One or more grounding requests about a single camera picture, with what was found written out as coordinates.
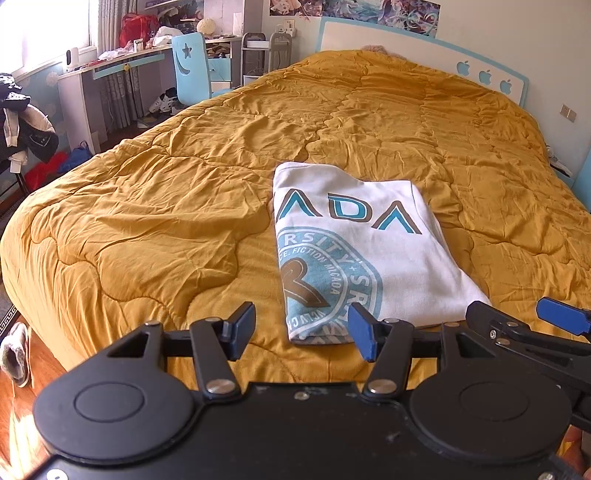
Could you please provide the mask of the white and blue desk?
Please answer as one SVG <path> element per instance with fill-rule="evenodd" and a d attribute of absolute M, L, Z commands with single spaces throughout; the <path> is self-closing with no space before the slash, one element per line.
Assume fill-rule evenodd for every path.
<path fill-rule="evenodd" d="M 176 85 L 169 44 L 128 53 L 63 73 L 57 88 L 68 145 L 93 153 L 110 133 L 133 124 L 165 90 Z"/>

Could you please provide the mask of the grey metal shelf rack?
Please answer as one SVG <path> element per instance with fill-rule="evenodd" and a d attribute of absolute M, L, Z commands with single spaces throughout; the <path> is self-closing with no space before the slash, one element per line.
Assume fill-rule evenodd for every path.
<path fill-rule="evenodd" d="M 245 86 L 274 70 L 291 64 L 291 36 L 274 32 L 270 39 L 263 33 L 245 33 L 242 36 L 242 85 Z"/>

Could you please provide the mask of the round white lamp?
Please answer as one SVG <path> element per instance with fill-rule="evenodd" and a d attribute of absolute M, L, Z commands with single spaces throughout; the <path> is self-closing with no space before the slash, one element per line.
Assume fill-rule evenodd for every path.
<path fill-rule="evenodd" d="M 204 36 L 212 36 L 216 30 L 216 24 L 214 19 L 211 18 L 203 18 L 197 22 L 197 26 L 195 27 L 198 33 Z"/>

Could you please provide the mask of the blue bedside table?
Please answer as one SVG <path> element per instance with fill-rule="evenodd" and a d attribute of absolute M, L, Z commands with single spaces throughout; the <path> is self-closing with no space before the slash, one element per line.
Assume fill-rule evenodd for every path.
<path fill-rule="evenodd" d="M 558 177 L 567 184 L 575 197 L 586 207 L 591 209 L 591 151 L 588 152 L 585 162 L 576 177 L 566 175 L 561 170 L 556 170 Z"/>

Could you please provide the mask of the red bag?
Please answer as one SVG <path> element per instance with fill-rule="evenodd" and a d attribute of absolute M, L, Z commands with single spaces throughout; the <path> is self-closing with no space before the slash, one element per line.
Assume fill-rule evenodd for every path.
<path fill-rule="evenodd" d="M 119 46 L 123 48 L 128 42 L 137 39 L 147 42 L 155 35 L 159 27 L 158 19 L 154 15 L 127 13 L 121 20 Z"/>

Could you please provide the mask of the grey slipper on floor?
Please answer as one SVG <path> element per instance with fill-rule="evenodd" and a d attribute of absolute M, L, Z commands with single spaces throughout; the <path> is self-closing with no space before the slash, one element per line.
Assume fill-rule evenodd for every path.
<path fill-rule="evenodd" d="M 30 380 L 29 347 L 29 329 L 22 322 L 16 322 L 1 342 L 1 370 L 18 388 Z"/>

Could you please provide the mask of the blue chair with star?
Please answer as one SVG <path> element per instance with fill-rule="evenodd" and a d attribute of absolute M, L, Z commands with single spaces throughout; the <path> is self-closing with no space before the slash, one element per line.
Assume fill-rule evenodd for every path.
<path fill-rule="evenodd" d="M 200 33 L 173 37 L 171 50 L 177 98 L 182 105 L 195 105 L 232 90 L 230 59 L 209 59 Z"/>

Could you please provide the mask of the clothes pile on rack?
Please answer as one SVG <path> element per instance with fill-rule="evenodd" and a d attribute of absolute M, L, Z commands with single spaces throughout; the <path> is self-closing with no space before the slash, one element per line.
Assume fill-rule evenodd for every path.
<path fill-rule="evenodd" d="M 48 117 L 22 93 L 13 76 L 1 74 L 1 161 L 21 174 L 31 152 L 47 163 L 57 151 L 58 135 Z"/>

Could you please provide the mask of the mustard yellow quilt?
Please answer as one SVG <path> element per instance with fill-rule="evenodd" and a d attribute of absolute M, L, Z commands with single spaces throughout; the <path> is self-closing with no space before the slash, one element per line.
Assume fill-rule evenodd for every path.
<path fill-rule="evenodd" d="M 242 383 L 363 381 L 353 345 L 287 338 L 274 234 L 281 163 L 413 184 L 459 267 L 533 328 L 590 304 L 590 216 L 506 96 L 389 55 L 311 55 L 95 156 L 30 195 L 1 240 L 16 308 L 72 369 L 141 323 L 256 305 Z"/>

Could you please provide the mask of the white sweatshirt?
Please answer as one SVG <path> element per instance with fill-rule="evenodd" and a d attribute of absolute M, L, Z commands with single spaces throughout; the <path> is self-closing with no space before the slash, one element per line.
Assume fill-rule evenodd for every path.
<path fill-rule="evenodd" d="M 409 180 L 362 181 L 332 165 L 283 163 L 273 176 L 273 216 L 290 342 L 349 343 L 354 303 L 377 320 L 428 327 L 489 301 Z"/>

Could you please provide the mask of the anime wall posters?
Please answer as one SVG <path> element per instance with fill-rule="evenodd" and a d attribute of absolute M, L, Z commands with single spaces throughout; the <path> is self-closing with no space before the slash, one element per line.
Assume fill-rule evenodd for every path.
<path fill-rule="evenodd" d="M 331 17 L 437 35 L 441 5 L 424 0 L 270 1 L 270 16 Z"/>

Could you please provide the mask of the white and blue headboard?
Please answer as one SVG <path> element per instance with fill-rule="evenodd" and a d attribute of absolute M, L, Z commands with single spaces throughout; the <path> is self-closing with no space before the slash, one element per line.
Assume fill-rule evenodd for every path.
<path fill-rule="evenodd" d="M 459 75 L 490 90 L 506 95 L 523 107 L 528 78 L 481 54 L 430 36 L 399 28 L 325 17 L 318 32 L 317 50 L 359 50 L 381 45 L 388 52 L 448 74 Z"/>

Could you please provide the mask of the grey window curtain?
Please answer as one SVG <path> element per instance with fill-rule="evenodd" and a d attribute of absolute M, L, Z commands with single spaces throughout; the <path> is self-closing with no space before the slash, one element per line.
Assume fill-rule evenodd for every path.
<path fill-rule="evenodd" d="M 119 46 L 121 20 L 137 12 L 136 1 L 100 0 L 97 2 L 97 53 L 109 62 L 114 72 L 99 78 L 100 99 L 109 133 L 129 127 L 144 114 L 137 68 L 123 66 L 128 54 Z"/>

